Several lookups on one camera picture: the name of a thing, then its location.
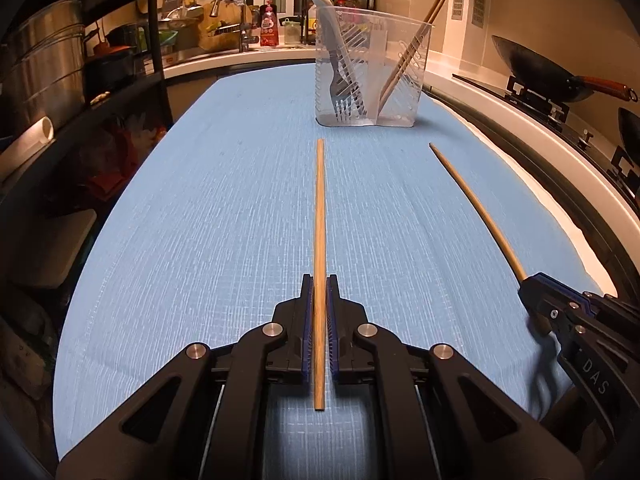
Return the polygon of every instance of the paper towel roll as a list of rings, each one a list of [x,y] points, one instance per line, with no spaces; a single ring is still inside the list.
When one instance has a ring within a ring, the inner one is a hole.
[[[17,170],[53,139],[53,124],[48,117],[31,125],[0,154],[0,182]]]

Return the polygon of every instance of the blue tablecloth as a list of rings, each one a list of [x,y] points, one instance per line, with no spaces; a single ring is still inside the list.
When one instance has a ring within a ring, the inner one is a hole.
[[[224,78],[180,118],[98,236],[66,318],[54,380],[63,456],[186,344],[236,341],[312,272],[316,139],[326,139],[327,268],[344,297],[403,342],[448,342],[537,415],[540,346],[486,227],[434,142],[527,272],[599,292],[555,219],[427,96],[413,128],[323,128],[314,67]],[[556,365],[559,388],[567,378]],[[369,398],[328,389],[327,410],[272,388],[268,478],[374,478]]]

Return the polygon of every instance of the bolt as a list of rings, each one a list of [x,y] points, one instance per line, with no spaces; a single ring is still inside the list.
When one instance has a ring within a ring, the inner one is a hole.
[[[363,337],[373,337],[378,333],[378,327],[371,323],[363,323],[358,327],[358,334]]]
[[[269,337],[276,337],[282,333],[282,325],[280,323],[267,323],[262,327],[262,333]]]
[[[207,349],[204,348],[203,344],[194,343],[187,346],[187,355],[190,359],[200,359],[206,353]]]
[[[433,347],[433,354],[438,359],[449,359],[453,357],[453,348],[445,344],[436,345]]]

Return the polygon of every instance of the white countertop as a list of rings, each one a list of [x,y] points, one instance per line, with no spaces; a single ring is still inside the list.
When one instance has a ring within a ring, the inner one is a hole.
[[[262,61],[315,58],[315,47],[260,49],[253,52],[226,54],[196,59],[164,70],[164,77],[173,77],[231,66]],[[424,82],[463,102],[526,142],[537,153],[551,162],[599,211],[618,237],[637,269],[640,269],[640,220],[620,197],[617,190],[585,158],[556,134],[541,126],[516,108],[465,82],[452,78],[452,73],[506,87],[507,76],[479,66],[461,66],[459,60],[450,59],[439,52],[429,52]],[[570,115],[568,123],[580,131],[588,127],[580,118]],[[605,155],[611,157],[615,150],[602,134],[593,128],[591,142]]]

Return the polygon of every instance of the soap dispenser bottle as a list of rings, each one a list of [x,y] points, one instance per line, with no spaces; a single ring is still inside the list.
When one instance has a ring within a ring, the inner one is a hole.
[[[260,46],[278,46],[278,17],[273,12],[270,0],[260,24]]]

